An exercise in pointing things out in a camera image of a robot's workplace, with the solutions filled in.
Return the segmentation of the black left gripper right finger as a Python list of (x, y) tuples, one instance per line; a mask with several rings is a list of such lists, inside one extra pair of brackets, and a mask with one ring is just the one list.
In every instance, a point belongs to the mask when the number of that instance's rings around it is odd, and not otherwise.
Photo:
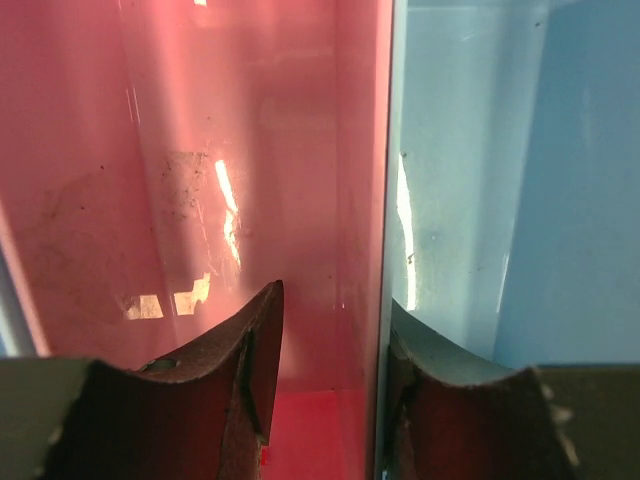
[(576, 478), (534, 370), (456, 384), (394, 332), (388, 378), (390, 478)]

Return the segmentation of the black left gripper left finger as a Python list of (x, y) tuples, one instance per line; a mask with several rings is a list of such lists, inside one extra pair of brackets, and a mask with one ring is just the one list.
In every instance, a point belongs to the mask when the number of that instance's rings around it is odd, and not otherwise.
[(47, 479), (258, 479), (270, 439), (284, 285), (143, 368), (92, 361)]

